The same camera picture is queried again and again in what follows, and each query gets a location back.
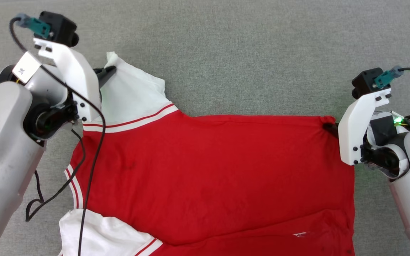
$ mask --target shirt sleeve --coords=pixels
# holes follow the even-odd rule
[[[107,125],[132,122],[158,112],[171,104],[165,97],[165,81],[129,65],[115,52],[107,53],[105,67],[114,65],[116,73],[102,87],[101,111]],[[101,118],[84,125],[102,124]]]
[[[78,254],[78,238],[83,209],[69,211],[59,222],[62,255]],[[162,242],[148,233],[138,232],[115,217],[102,217],[86,211],[82,236],[82,255],[147,256]]]

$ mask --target red t-shirt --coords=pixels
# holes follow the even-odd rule
[[[117,74],[102,89],[107,133],[88,209],[176,255],[354,254],[354,173],[322,129],[332,117],[191,118],[166,99],[163,80],[116,55],[107,65]],[[100,136],[99,120],[84,124],[75,208]],[[82,156],[78,145],[67,174]],[[163,248],[155,252],[170,255]]]

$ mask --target white label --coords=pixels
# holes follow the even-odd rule
[[[41,65],[42,63],[34,58],[31,53],[26,52],[12,69],[12,73],[23,83],[27,83]]]

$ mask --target red stripe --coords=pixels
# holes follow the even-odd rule
[[[141,251],[139,251],[136,255],[134,255],[134,256],[137,256],[137,255],[139,255],[140,253],[142,253],[143,251],[145,251],[148,247],[150,247],[155,241],[156,241],[157,239],[156,238],[154,238],[153,239],[153,241],[151,241],[151,243],[149,243],[147,246],[145,246],[145,248],[143,248]]]
[[[68,174],[68,177],[67,177],[67,178],[70,178],[69,170],[68,170],[67,168],[66,168],[65,170],[67,171],[67,174]],[[75,188],[75,184],[74,184],[73,181],[71,181],[70,183],[72,184],[72,187],[74,188],[75,199],[76,199],[76,201],[77,201],[77,205],[75,206],[75,208],[78,209],[78,193],[77,193],[77,188]]]
[[[173,105],[174,105],[173,103],[170,104],[170,105],[167,105],[167,106],[163,107],[161,110],[159,110],[158,112],[156,112],[155,114],[153,114],[153,115],[151,115],[151,116],[146,116],[146,117],[139,118],[139,119],[137,119],[137,120],[129,121],[129,122],[126,122],[126,123],[119,123],[119,124],[115,124],[115,125],[107,125],[106,127],[107,127],[107,128],[118,127],[118,126],[130,124],[130,123],[135,123],[135,122],[144,120],[144,119],[146,119],[146,118],[151,118],[151,117],[154,117],[154,116],[158,115],[159,113],[161,113],[164,109],[166,109],[166,108],[168,108],[168,107],[172,107]],[[96,124],[96,123],[84,123],[83,126],[99,126],[99,127],[102,127],[101,124]]]

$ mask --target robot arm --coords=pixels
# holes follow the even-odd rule
[[[376,107],[388,104],[391,97],[390,84],[379,79],[387,73],[380,68],[366,70],[352,81],[352,94],[357,100],[343,115],[337,134],[343,162],[373,165],[389,178],[410,239],[410,116],[375,112]]]
[[[93,70],[85,57],[70,47],[78,43],[76,25],[67,18],[42,12],[39,20],[23,16],[47,36],[36,36],[39,55],[56,67],[45,68],[75,92],[100,107],[99,88],[116,72],[115,67]],[[93,120],[97,112],[81,97],[68,91],[26,52],[16,65],[0,75],[0,237],[46,149],[46,141],[66,123]]]

